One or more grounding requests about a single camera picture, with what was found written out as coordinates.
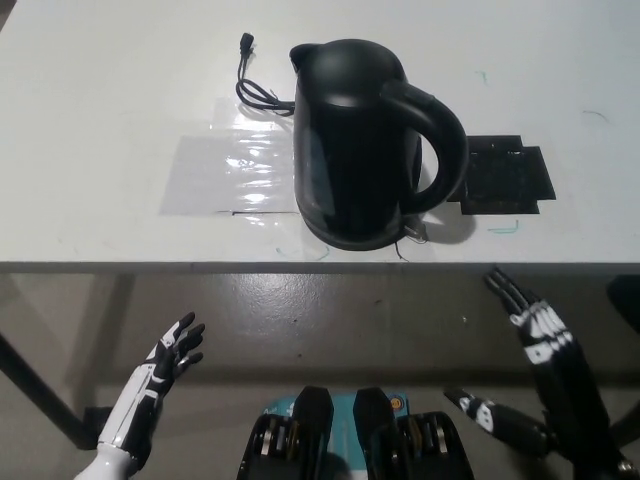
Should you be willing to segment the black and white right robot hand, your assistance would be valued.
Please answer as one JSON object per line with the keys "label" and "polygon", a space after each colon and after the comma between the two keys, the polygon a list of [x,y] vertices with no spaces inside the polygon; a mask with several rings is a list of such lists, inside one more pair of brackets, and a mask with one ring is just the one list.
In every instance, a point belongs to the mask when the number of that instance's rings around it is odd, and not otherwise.
{"label": "black and white right robot hand", "polygon": [[502,302],[533,374],[545,421],[472,395],[444,392],[482,430],[536,458],[555,451],[575,468],[613,470],[622,460],[610,419],[583,350],[551,305],[495,268],[484,281]]}

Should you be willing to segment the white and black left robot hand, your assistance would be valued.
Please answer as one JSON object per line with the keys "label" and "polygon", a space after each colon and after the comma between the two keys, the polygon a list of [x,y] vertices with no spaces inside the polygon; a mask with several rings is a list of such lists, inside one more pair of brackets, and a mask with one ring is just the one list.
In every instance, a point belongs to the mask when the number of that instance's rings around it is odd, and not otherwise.
{"label": "white and black left robot hand", "polygon": [[165,396],[186,370],[203,359],[196,348],[203,341],[205,325],[194,325],[195,318],[189,312],[174,323],[134,369],[99,436],[100,444],[126,452],[138,470],[151,453]]}

